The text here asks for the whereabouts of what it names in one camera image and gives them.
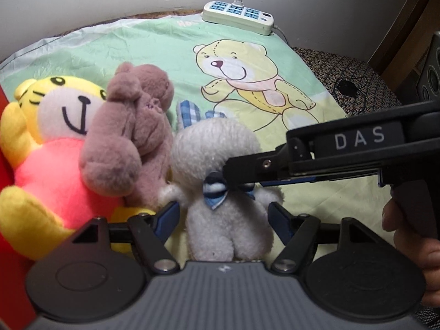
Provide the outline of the person right hand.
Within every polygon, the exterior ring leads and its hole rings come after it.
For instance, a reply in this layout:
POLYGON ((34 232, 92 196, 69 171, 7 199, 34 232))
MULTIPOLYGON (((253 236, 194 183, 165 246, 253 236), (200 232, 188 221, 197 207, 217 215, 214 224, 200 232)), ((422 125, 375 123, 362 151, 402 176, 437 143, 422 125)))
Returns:
POLYGON ((394 232, 395 247, 421 268, 426 280, 426 291, 421 304, 439 307, 439 240, 422 238, 404 226, 403 216, 397 203, 392 198, 383 207, 382 228, 394 232))

